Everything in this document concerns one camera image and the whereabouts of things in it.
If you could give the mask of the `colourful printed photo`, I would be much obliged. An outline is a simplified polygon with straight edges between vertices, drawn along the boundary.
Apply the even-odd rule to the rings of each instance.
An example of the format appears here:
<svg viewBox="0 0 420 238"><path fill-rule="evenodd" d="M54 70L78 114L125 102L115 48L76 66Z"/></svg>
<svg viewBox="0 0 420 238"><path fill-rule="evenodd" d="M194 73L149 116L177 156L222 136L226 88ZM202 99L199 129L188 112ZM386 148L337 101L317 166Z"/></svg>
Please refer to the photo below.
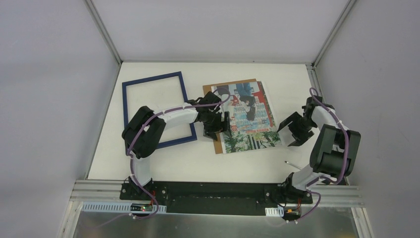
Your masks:
<svg viewBox="0 0 420 238"><path fill-rule="evenodd" d="M217 86L213 92L226 101L221 112L230 112L230 134L222 132L223 154L282 145L261 81Z"/></svg>

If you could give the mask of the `yellow black screwdriver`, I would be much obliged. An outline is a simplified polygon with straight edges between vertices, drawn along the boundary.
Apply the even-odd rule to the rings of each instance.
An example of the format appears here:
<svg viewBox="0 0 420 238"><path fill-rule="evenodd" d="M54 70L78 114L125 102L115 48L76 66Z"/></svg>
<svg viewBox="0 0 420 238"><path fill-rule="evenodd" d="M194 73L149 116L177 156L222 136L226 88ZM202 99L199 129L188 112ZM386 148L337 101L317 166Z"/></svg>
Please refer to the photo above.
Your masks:
<svg viewBox="0 0 420 238"><path fill-rule="evenodd" d="M288 164L288 165L290 165L290 166L292 166L292 167L294 167L294 168L296 168L296 169L299 169L299 170L301 170L302 169L302 167L300 167L300 166L298 166L298 165L295 165L295 164L293 164L293 163L291 163L291 162L289 162L289 161L284 161L286 164Z"/></svg>

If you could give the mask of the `blue wooden photo frame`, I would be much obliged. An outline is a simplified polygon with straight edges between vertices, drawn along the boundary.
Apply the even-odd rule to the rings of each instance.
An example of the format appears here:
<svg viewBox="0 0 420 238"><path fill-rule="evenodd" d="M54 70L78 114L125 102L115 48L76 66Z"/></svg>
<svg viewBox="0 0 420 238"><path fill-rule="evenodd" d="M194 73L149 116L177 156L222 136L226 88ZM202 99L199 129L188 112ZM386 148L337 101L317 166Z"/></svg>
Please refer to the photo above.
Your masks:
<svg viewBox="0 0 420 238"><path fill-rule="evenodd" d="M127 125L138 109L148 106L155 112L179 106L188 100L182 72L172 72L122 82L124 125ZM163 133L158 149L197 140L195 126L181 124Z"/></svg>

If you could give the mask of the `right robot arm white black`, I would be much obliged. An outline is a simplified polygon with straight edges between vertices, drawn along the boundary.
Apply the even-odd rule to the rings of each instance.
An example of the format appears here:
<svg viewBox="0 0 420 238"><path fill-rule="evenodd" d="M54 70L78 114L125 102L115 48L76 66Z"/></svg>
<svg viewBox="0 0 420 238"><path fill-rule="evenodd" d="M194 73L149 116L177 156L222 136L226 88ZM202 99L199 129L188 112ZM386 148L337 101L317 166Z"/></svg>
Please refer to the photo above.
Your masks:
<svg viewBox="0 0 420 238"><path fill-rule="evenodd" d="M292 138L290 147L302 146L318 128L319 135L310 153L309 163L291 173L280 185L280 194L287 203L309 195L319 181L339 184L354 168L361 134L348 129L339 120L332 105L323 104L322 97L307 98L303 114L294 112L279 124L277 132Z"/></svg>

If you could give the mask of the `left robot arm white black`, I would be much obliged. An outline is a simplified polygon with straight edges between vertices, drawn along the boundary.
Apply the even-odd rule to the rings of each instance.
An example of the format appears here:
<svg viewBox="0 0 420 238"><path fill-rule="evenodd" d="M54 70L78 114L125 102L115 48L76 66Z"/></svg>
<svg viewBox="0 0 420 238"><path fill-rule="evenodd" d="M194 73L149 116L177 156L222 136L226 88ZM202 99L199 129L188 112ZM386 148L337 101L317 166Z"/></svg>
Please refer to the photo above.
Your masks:
<svg viewBox="0 0 420 238"><path fill-rule="evenodd" d="M145 182L139 181L135 170L136 162L149 157L158 148L163 132L180 124L201 122L204 126L204 137L217 141L217 134L230 133L229 112L221 112L221 106L231 97L225 99L209 91L204 97L188 100L181 106L162 110L158 113L147 106L142 106L125 126L122 138L125 153L130 158L129 182L132 194L138 200L146 200L151 195L148 176Z"/></svg>

